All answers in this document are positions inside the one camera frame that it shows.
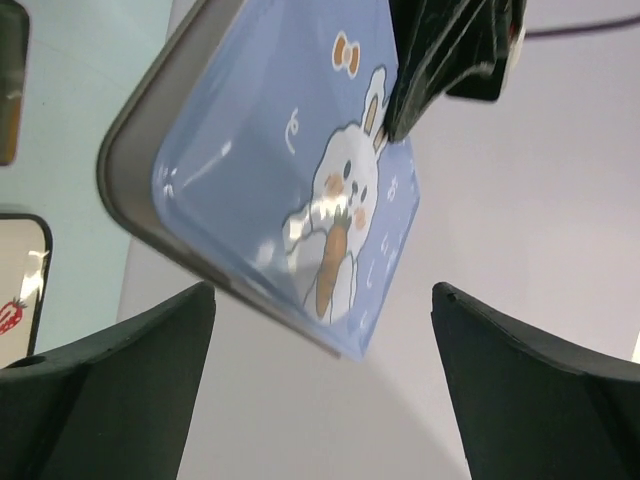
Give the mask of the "silver tin box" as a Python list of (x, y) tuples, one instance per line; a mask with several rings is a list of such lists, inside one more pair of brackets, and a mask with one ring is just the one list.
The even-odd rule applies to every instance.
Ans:
[(17, 1), (1, 2), (1, 165), (14, 162), (18, 144), (30, 19)]

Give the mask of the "silver tin lid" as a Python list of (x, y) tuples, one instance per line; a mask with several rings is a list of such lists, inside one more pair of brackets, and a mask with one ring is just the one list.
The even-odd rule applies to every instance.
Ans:
[(327, 350), (363, 358), (419, 204), (384, 117), (385, 1), (197, 1), (109, 128), (125, 230)]

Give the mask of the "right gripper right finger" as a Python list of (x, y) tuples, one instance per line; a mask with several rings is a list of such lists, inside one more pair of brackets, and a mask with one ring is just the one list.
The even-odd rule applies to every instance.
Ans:
[(636, 479), (639, 366), (441, 282), (432, 325), (474, 479)]

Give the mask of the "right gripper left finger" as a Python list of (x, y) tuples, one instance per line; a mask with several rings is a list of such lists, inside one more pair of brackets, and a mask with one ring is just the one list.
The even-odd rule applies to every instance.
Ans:
[(2, 478), (176, 478), (215, 314), (197, 283), (3, 368)]

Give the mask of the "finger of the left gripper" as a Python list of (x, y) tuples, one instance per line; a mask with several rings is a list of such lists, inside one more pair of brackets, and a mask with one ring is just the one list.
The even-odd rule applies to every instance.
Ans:
[(527, 3), (513, 0), (391, 1), (397, 79), (385, 115), (404, 139), (439, 96), (496, 101), (524, 36)]

